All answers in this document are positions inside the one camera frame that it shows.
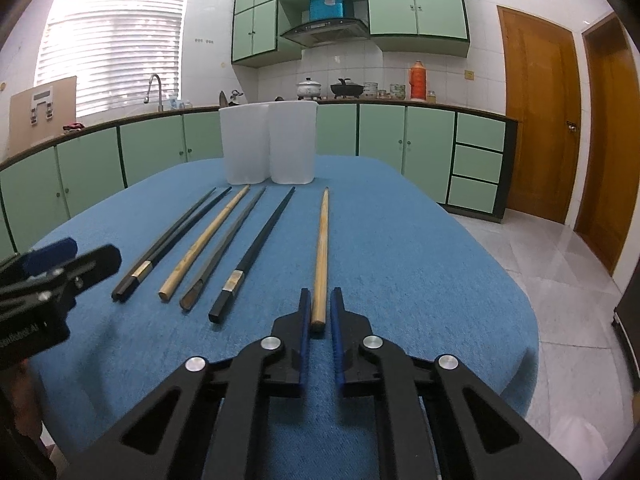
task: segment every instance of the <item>brown door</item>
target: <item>brown door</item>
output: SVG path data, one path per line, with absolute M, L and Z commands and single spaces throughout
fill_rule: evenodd
M 580 78 L 569 30 L 498 7 L 507 115 L 520 121 L 507 207 L 564 222 L 580 140 Z
M 575 230 L 612 273 L 638 194 L 638 76 L 614 16 L 585 32 L 584 44 L 591 87 L 591 144 Z

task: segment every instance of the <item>white blinds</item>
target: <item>white blinds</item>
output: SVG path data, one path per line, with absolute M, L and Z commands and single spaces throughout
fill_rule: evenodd
M 78 76 L 78 116 L 141 104 L 154 72 L 164 97 L 179 94 L 184 6 L 185 0 L 54 0 L 34 85 Z

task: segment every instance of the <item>metal screw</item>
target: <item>metal screw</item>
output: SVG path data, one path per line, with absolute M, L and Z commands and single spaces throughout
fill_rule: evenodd
M 453 355 L 443 355 L 438 359 L 438 364 L 440 368 L 444 368 L 445 370 L 455 370 L 460 363 Z
M 380 348 L 382 346 L 382 338 L 377 335 L 368 335 L 362 340 L 362 344 L 371 349 Z
M 199 372 L 206 366 L 207 362 L 202 357 L 191 357 L 187 359 L 184 367 L 190 372 Z
M 281 341 L 277 337 L 270 335 L 260 341 L 260 346 L 265 350 L 275 350 L 280 346 L 280 343 Z

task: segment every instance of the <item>table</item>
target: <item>table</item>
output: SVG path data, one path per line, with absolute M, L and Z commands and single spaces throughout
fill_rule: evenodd
M 124 272 L 207 189 L 224 185 L 221 159 L 181 164 L 75 216 L 38 246 L 71 236 L 82 253 L 110 242 L 122 252 Z M 440 206 L 370 158 L 318 157 L 316 179 L 297 187 L 224 325 L 212 327 L 207 314 L 213 300 L 289 190 L 266 185 L 190 314 L 182 313 L 178 300 L 203 256 L 168 304 L 157 291 L 228 199 L 178 243 L 126 304 L 110 298 L 122 273 L 79 296 L 68 316 L 70 339 L 34 357 L 44 386 L 45 424 L 70 460 L 185 359 L 234 356 L 268 335 L 276 317 L 297 308 L 300 288 L 313 286 L 325 186 L 328 285 L 342 288 L 346 308 L 368 316 L 375 333 L 409 355 L 457 355 L 520 414 L 526 412 L 538 368 L 538 326 L 526 296 Z M 372 402 L 337 398 L 330 337 L 327 329 L 323 339 L 311 341 L 305 399 L 271 402 L 267 478 L 378 476 Z

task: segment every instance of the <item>faucet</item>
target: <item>faucet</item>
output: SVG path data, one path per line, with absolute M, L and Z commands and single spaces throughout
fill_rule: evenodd
M 162 81 L 160 81 L 160 76 L 158 74 L 152 74 L 149 78 L 149 88 L 146 90 L 146 97 L 144 102 L 145 105 L 149 102 L 149 92 L 151 92 L 151 85 L 154 82 L 154 78 L 158 79 L 158 111 L 162 112 L 164 111 L 164 108 L 162 108 Z

